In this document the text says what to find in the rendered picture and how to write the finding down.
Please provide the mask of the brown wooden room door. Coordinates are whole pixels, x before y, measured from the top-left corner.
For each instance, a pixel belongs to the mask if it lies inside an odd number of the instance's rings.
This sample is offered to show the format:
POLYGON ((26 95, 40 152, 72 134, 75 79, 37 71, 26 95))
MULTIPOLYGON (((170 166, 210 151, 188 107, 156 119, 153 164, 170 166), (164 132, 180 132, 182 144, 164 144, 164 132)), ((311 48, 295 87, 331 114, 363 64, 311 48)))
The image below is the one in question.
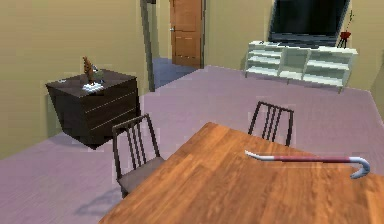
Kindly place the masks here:
POLYGON ((199 69, 202 57, 202 0, 170 0, 172 63, 199 69))

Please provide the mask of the red grey crowbar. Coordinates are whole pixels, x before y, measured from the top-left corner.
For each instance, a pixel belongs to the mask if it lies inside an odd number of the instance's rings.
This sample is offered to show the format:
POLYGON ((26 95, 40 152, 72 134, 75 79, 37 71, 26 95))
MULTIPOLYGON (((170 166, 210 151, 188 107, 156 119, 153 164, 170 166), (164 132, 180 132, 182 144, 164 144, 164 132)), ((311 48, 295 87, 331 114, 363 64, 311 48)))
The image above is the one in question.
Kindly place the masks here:
POLYGON ((351 179, 358 179, 370 173, 369 162, 362 157, 326 157, 326 156, 271 156, 259 155, 245 150, 244 153, 259 161, 280 161, 280 162, 320 162, 320 163, 355 163, 360 164, 358 171, 350 175, 351 179))

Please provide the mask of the white shelf unit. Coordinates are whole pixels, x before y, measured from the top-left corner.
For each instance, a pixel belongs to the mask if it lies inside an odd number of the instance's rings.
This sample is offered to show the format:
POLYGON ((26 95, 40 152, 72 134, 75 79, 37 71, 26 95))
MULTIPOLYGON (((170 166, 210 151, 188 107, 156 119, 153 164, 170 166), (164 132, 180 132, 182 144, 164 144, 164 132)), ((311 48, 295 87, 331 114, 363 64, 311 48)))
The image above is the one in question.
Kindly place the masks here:
POLYGON ((319 46, 290 47, 282 43, 252 41, 248 44, 244 76, 249 73, 346 87, 356 49, 319 46))

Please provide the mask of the brown statuette on white base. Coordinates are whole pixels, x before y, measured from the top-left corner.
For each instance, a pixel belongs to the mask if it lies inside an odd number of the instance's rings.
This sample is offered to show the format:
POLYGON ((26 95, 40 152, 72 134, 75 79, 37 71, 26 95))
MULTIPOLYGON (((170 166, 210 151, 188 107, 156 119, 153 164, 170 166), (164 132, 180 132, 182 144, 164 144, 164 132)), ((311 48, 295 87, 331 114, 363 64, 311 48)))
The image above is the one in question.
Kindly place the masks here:
POLYGON ((93 78, 92 66, 94 64, 92 64, 86 56, 83 57, 83 63, 84 63, 84 73, 87 78, 87 82, 83 85, 83 90, 87 92, 97 92, 102 90, 103 83, 99 83, 95 81, 93 78))

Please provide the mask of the red vase on black stand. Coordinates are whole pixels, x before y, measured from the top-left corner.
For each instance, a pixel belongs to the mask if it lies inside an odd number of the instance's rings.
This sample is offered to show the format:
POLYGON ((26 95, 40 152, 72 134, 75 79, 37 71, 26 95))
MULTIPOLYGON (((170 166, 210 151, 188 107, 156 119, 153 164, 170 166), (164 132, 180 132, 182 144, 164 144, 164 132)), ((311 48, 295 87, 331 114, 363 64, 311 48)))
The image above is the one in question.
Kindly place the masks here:
POLYGON ((348 29, 349 29, 349 26, 353 20, 353 17, 354 17, 353 11, 350 11, 349 21, 348 21, 348 24, 346 26, 346 30, 340 33, 340 40, 337 44, 338 48, 346 48, 347 47, 348 39, 351 36, 351 33, 348 31, 348 29))

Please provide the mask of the black television set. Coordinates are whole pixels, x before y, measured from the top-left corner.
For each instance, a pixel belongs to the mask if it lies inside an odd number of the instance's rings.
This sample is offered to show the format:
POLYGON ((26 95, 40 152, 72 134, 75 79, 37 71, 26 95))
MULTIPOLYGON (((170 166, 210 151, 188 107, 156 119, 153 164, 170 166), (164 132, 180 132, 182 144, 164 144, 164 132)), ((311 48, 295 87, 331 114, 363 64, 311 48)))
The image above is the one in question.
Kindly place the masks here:
POLYGON ((334 47, 350 0, 274 0, 268 40, 285 46, 334 47))

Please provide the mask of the brown wooden table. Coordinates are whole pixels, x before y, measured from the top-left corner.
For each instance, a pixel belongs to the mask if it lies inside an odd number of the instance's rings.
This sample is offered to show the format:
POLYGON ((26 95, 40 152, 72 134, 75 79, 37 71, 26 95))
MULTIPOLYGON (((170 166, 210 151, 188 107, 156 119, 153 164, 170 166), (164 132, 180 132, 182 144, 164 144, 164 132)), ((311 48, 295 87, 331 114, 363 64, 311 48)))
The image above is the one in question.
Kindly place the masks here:
POLYGON ((262 162, 296 149, 208 122, 99 224, 384 224, 384 177, 262 162))

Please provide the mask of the dark brown chest of drawers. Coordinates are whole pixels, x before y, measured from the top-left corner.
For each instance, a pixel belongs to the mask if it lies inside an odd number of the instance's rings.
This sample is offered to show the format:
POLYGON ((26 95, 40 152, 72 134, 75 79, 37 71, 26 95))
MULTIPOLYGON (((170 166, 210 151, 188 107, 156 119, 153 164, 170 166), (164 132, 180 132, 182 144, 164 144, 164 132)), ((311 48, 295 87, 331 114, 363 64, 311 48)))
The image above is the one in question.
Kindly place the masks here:
POLYGON ((89 93, 85 74, 46 84, 63 132, 96 149, 113 138, 112 127, 141 114, 137 78, 102 69, 103 88, 89 93))

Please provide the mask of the dark slatted chair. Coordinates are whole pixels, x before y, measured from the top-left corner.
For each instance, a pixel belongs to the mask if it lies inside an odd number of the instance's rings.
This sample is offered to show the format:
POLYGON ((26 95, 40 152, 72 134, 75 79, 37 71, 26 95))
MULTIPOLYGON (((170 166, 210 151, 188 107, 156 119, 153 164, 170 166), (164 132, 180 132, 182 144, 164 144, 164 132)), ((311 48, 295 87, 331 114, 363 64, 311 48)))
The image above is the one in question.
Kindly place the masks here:
POLYGON ((267 114, 264 121, 264 127, 263 127, 261 137, 265 140, 274 142, 276 140, 277 131, 280 124, 282 113, 286 112, 288 114, 288 129, 287 129, 285 145, 289 146, 292 140, 294 111, 288 108, 271 104, 271 103, 267 103, 263 101, 259 101, 257 103, 251 122, 250 122, 250 126, 248 128, 248 134, 251 135, 253 133, 258 114, 260 112, 260 109, 263 106, 267 108, 267 114))
POLYGON ((125 198, 145 179, 147 179, 160 165, 162 165, 165 162, 165 159, 160 154, 155 130, 151 117, 148 113, 113 126, 112 134, 116 180, 120 185, 122 197, 125 198), (152 147, 155 153, 155 157, 152 159, 147 158, 144 149, 143 135, 140 129, 143 121, 147 123, 152 141, 152 147), (133 169, 127 173, 122 172, 118 150, 117 138, 122 132, 127 134, 128 149, 133 167, 133 169))

